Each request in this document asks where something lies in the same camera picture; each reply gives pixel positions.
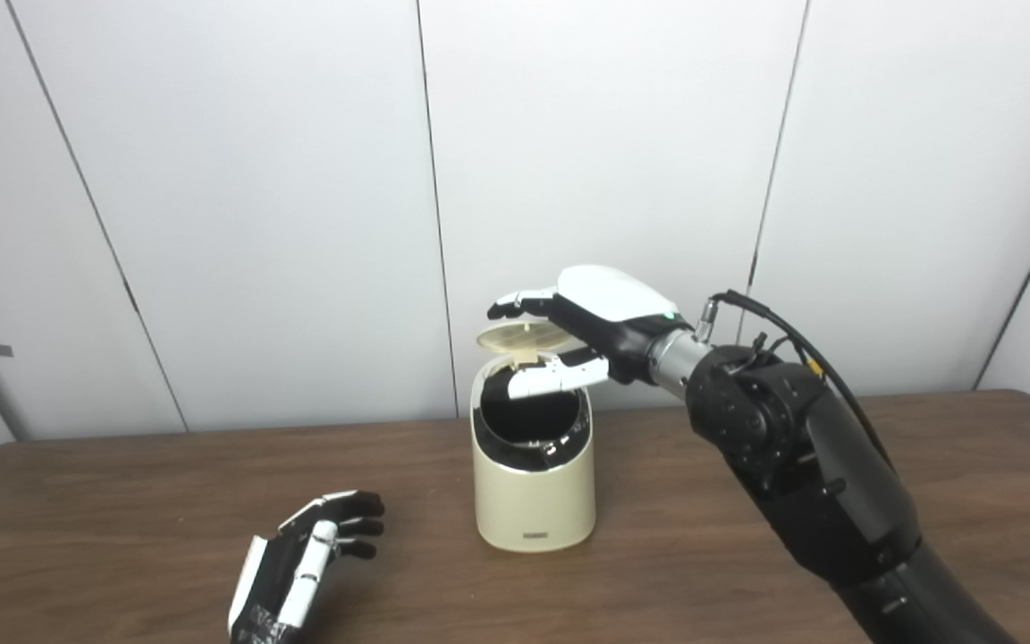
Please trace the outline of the white and black right hand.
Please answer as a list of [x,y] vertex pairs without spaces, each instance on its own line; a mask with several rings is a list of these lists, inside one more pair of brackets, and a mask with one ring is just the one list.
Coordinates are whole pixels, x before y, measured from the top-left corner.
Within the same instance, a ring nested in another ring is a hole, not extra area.
[[499,298],[490,319],[544,318],[583,347],[545,364],[490,376],[482,399],[510,401],[585,388],[613,380],[658,386],[659,343],[690,324],[655,289],[611,267],[568,267],[553,289],[515,291]]

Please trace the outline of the white and black left hand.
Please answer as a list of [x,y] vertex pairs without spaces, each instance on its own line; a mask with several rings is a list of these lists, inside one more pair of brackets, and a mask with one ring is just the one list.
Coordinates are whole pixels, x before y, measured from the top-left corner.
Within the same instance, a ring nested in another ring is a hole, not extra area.
[[309,615],[335,560],[376,558],[383,498],[334,492],[314,498],[270,538],[253,537],[226,616],[230,643],[304,643]]

